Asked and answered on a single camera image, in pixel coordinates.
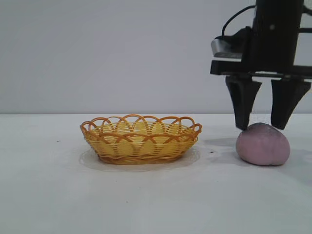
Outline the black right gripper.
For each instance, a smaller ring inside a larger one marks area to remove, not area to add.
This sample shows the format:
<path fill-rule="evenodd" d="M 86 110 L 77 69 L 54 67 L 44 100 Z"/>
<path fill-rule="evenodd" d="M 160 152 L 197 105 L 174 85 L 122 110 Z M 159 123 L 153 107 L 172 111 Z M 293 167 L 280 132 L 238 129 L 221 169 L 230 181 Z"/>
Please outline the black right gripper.
<path fill-rule="evenodd" d="M 227 26 L 243 12 L 253 9 L 251 27 L 246 26 L 233 35 L 226 35 Z M 311 66 L 295 65 L 298 35 L 311 33 L 300 26 L 303 14 L 311 9 L 302 0 L 258 0 L 232 17 L 222 27 L 221 35 L 211 42 L 214 60 L 210 73 L 225 77 L 235 117 L 240 130 L 249 126 L 255 97 L 262 85 L 251 75 L 272 78 L 312 78 Z M 284 130 L 295 107 L 311 89 L 312 83 L 303 80 L 271 80 L 273 103 L 271 125 Z"/>

